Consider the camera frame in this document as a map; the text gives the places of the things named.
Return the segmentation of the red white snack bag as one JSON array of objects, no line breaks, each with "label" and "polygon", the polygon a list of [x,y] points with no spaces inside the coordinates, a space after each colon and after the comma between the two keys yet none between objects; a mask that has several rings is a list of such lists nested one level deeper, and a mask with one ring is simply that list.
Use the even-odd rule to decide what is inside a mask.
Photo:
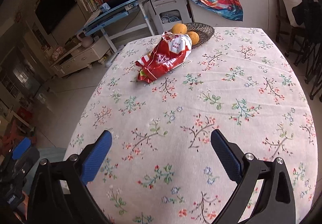
[{"label": "red white snack bag", "polygon": [[182,65],[192,50],[192,40],[187,34],[163,32],[154,49],[135,62],[140,67],[138,81],[148,84]]}]

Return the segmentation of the light blue trash bin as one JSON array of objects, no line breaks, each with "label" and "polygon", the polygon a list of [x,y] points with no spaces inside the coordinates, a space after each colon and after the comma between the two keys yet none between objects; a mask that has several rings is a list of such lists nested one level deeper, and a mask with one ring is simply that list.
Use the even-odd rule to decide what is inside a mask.
[{"label": "light blue trash bin", "polygon": [[35,163],[35,165],[32,167],[32,169],[29,171],[29,173],[26,176],[26,183],[23,187],[23,191],[29,195],[31,191],[31,185],[33,182],[34,175],[36,173],[37,167],[39,165],[40,160],[42,159],[48,159],[51,163],[53,162],[61,162],[64,159],[66,148],[39,148],[39,159]]}]

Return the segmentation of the floral tablecloth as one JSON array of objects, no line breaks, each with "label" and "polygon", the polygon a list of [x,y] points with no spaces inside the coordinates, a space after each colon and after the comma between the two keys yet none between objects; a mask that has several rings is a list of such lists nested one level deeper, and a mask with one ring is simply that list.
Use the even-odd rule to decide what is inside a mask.
[{"label": "floral tablecloth", "polygon": [[236,184],[211,143],[219,129],[243,152],[287,166],[296,221],[318,175],[314,122],[283,54],[259,28],[216,28],[187,60],[146,84],[136,61],[159,36],[128,43],[99,82],[71,137],[78,154],[104,130],[112,146],[88,188],[112,223],[211,223]]}]

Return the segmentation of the cream TV cabinet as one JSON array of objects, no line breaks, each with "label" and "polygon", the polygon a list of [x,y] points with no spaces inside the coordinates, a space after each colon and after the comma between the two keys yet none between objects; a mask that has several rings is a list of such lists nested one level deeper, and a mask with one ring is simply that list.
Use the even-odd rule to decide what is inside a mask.
[{"label": "cream TV cabinet", "polygon": [[91,66],[93,62],[100,60],[109,50],[110,45],[104,37],[98,39],[88,48],[82,47],[79,43],[64,53],[50,67],[61,78]]}]

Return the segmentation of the pink kettlebell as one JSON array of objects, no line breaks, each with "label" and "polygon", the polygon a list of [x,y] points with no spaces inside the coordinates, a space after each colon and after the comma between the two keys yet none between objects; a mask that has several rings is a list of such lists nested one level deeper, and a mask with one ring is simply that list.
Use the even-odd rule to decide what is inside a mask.
[{"label": "pink kettlebell", "polygon": [[81,42],[82,47],[88,48],[94,43],[94,39],[90,36],[81,37],[81,34],[76,34],[77,39]]}]

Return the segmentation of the blue adjustable study desk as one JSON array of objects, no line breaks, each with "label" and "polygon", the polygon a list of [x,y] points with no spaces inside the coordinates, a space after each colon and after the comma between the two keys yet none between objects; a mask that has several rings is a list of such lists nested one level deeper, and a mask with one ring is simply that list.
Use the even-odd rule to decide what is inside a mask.
[{"label": "blue adjustable study desk", "polygon": [[[117,53],[117,48],[112,42],[112,40],[115,38],[118,38],[120,36],[129,34],[131,32],[135,32],[137,30],[144,29],[144,28],[148,28],[150,31],[150,34],[154,36],[155,33],[150,24],[150,19],[143,7],[144,2],[149,2],[151,4],[152,10],[156,15],[156,12],[154,10],[151,0],[129,0],[112,9],[109,9],[106,12],[102,12],[100,9],[98,9],[91,15],[91,17],[88,19],[85,25],[79,31],[76,32],[77,38],[81,40],[80,34],[84,34],[84,36],[88,37],[100,31],[103,37],[105,38],[105,40],[107,41],[107,43],[109,44],[112,52],[115,54]],[[136,11],[142,14],[145,20],[144,24],[140,24],[129,29],[124,29],[123,31],[118,32],[111,36],[107,34],[107,32],[105,31],[105,27],[113,23],[116,23],[117,21],[123,18],[128,17],[131,13]]]}]

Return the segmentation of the yellow mango right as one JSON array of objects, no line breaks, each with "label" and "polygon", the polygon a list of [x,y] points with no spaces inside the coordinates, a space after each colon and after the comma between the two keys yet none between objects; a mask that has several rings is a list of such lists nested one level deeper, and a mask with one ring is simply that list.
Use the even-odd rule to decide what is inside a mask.
[{"label": "yellow mango right", "polygon": [[190,37],[193,46],[197,45],[199,43],[200,37],[199,37],[198,33],[194,32],[194,31],[189,31],[189,32],[187,32],[187,35]]}]

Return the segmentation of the yellow mango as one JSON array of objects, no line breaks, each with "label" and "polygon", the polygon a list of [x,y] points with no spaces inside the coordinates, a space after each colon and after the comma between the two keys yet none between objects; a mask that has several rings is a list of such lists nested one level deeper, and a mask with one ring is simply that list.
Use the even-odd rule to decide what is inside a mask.
[{"label": "yellow mango", "polygon": [[172,29],[171,29],[171,32],[173,34],[186,34],[187,33],[187,26],[185,24],[182,24],[182,23],[177,23],[175,24]]},{"label": "yellow mango", "polygon": [[187,32],[187,35],[190,37],[193,46],[197,45],[199,43],[200,37],[199,37],[198,33],[194,32],[194,31],[189,31],[189,32]]}]

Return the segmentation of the woven wicker basket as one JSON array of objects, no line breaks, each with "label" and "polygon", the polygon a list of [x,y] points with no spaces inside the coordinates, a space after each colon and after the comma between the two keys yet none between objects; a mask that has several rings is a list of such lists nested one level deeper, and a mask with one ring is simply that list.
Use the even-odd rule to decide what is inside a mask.
[{"label": "woven wicker basket", "polygon": [[206,43],[215,33],[214,27],[203,24],[203,23],[186,23],[187,31],[196,32],[199,36],[199,41],[196,45],[193,45],[192,48],[199,47]]}]

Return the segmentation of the yellow mango left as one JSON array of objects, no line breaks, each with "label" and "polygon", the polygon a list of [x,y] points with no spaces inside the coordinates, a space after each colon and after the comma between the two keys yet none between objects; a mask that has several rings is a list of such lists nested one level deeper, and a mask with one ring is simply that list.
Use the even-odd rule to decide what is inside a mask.
[{"label": "yellow mango left", "polygon": [[177,23],[175,24],[172,29],[171,29],[171,32],[173,34],[186,34],[187,33],[187,26],[185,24],[182,24],[182,23]]}]

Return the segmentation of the colourful kite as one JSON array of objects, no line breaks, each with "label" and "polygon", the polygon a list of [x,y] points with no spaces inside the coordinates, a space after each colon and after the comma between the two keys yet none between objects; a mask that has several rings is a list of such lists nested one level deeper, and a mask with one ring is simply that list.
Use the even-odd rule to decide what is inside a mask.
[{"label": "colourful kite", "polygon": [[239,0],[191,0],[194,4],[231,20],[243,21],[244,11]]}]

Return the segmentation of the wooden chair with cushion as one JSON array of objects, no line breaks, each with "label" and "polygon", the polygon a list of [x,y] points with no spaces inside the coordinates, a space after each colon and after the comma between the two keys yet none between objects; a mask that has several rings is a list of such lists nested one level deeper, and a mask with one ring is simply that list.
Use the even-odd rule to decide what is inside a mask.
[{"label": "wooden chair with cushion", "polygon": [[297,30],[303,30],[304,24],[298,24],[295,20],[295,17],[293,15],[292,9],[299,4],[301,4],[302,0],[282,0],[286,9],[287,17],[283,17],[281,15],[281,3],[280,0],[276,0],[277,3],[277,13],[276,13],[276,19],[277,19],[277,25],[276,25],[276,42],[279,42],[280,35],[288,33],[286,31],[281,31],[281,24],[282,21],[285,21],[285,23],[290,24],[291,28],[295,28]]}]

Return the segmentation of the black wall television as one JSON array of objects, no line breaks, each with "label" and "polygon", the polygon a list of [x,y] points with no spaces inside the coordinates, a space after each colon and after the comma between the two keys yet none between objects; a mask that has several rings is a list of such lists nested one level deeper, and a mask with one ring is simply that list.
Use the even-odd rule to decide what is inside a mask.
[{"label": "black wall television", "polygon": [[35,15],[49,35],[75,5],[76,0],[40,0]]}]

